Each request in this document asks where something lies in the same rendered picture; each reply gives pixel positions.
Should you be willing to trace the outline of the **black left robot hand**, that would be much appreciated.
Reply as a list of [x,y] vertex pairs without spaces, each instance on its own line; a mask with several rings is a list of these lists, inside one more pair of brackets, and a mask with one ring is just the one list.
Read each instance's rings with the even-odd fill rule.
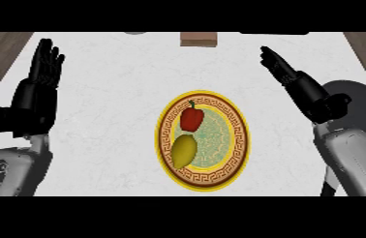
[[48,134],[55,125],[65,58],[53,41],[42,39],[28,77],[19,82],[12,104],[0,107],[0,133],[12,133],[14,138]]

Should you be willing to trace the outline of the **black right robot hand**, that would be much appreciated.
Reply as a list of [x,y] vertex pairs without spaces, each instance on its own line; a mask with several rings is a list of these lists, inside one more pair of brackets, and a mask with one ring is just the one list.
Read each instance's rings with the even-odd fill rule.
[[315,124],[341,119],[347,115],[352,97],[346,93],[331,94],[315,78],[297,71],[284,57],[267,46],[262,50],[262,65],[285,87],[297,108]]

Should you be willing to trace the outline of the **red bell pepper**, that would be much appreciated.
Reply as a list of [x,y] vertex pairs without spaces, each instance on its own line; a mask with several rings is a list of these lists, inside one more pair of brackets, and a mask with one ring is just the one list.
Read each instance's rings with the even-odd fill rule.
[[195,108],[195,102],[189,101],[188,107],[180,115],[180,129],[186,132],[195,132],[204,122],[205,113],[201,109]]

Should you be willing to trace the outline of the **yellow patterned plate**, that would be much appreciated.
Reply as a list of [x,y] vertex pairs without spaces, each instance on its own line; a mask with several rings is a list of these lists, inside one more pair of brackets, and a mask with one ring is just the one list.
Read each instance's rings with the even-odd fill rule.
[[[198,130],[180,129],[182,112],[192,107],[205,113]],[[192,162],[176,169],[171,146],[182,135],[198,142]],[[161,167],[176,183],[198,192],[217,191],[241,175],[250,159],[251,133],[245,116],[233,102],[207,90],[186,92],[166,106],[155,129],[155,147]]]

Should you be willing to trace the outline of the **brown wooden block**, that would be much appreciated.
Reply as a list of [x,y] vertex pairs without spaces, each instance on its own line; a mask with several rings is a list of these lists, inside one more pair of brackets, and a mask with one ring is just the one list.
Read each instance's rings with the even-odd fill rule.
[[216,32],[182,32],[180,33],[182,46],[202,46],[217,47],[217,33]]

